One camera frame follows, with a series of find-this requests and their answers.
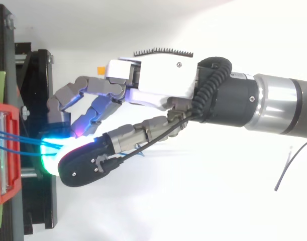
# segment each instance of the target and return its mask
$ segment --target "white wall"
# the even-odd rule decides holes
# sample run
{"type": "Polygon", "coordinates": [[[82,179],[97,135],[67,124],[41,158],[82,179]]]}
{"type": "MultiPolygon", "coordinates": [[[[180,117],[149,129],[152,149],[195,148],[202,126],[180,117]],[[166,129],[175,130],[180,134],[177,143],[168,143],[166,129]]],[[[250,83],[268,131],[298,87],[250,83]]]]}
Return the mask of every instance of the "white wall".
{"type": "MultiPolygon", "coordinates": [[[[307,0],[2,1],[17,41],[55,56],[54,90],[110,59],[151,47],[223,56],[255,74],[307,80],[307,0]]],[[[92,97],[71,108],[73,119],[92,97]]],[[[98,135],[161,115],[125,104],[98,135]]],[[[189,123],[178,137],[80,188],[58,181],[58,224],[25,240],[307,240],[306,140],[189,123]]]]}

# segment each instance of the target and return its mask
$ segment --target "orange tab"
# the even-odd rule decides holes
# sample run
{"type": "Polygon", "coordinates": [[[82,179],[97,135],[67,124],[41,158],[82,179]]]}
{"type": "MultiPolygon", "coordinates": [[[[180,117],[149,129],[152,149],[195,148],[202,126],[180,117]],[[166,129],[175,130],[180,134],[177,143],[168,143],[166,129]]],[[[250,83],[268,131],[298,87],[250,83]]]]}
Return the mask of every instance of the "orange tab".
{"type": "Polygon", "coordinates": [[[105,67],[98,67],[97,75],[105,75],[105,67]]]}

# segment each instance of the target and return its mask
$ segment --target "screw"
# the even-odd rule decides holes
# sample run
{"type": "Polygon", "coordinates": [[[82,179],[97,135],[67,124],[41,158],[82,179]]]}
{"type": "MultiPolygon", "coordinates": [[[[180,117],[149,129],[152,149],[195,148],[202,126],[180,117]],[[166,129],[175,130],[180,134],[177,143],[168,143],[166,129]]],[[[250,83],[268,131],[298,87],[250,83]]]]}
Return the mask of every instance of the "screw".
{"type": "Polygon", "coordinates": [[[54,64],[54,55],[48,55],[48,63],[54,64]]]}
{"type": "Polygon", "coordinates": [[[12,14],[7,15],[7,17],[5,19],[5,26],[7,28],[9,28],[10,30],[16,29],[14,15],[12,15],[12,14]]]}
{"type": "Polygon", "coordinates": [[[27,117],[29,117],[29,115],[30,115],[29,110],[27,110],[26,106],[23,106],[22,107],[22,118],[23,118],[23,120],[27,120],[27,117]]]}

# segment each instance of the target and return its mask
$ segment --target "red object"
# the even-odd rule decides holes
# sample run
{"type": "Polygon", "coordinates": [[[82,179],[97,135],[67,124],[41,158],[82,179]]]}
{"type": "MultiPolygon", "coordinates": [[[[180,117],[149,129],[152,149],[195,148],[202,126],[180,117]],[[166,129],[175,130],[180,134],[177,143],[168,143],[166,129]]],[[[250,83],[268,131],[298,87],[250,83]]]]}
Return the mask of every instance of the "red object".
{"type": "MultiPolygon", "coordinates": [[[[6,132],[19,135],[19,110],[14,106],[0,104],[0,111],[6,112],[6,132]]],[[[14,151],[20,151],[19,142],[6,141],[7,148],[14,151]]],[[[21,160],[19,154],[7,152],[8,165],[8,188],[4,195],[1,195],[0,185],[0,204],[3,204],[12,198],[22,186],[21,181],[21,160]]]]}

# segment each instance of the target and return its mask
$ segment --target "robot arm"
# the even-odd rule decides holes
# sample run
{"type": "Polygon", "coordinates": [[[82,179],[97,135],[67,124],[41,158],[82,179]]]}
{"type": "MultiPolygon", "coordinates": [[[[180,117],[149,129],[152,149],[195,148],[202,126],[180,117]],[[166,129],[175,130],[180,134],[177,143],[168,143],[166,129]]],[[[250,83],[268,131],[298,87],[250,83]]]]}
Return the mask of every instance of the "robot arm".
{"type": "Polygon", "coordinates": [[[66,154],[58,165],[64,184],[81,186],[106,176],[135,153],[176,136],[190,120],[307,138],[307,82],[235,73],[224,58],[196,63],[191,53],[172,49],[112,60],[105,79],[79,77],[49,99],[49,124],[62,134],[88,135],[123,101],[169,110],[168,117],[122,126],[66,154]],[[85,92],[98,97],[67,131],[64,111],[85,92]],[[109,157],[143,143],[125,157],[109,157]]]}

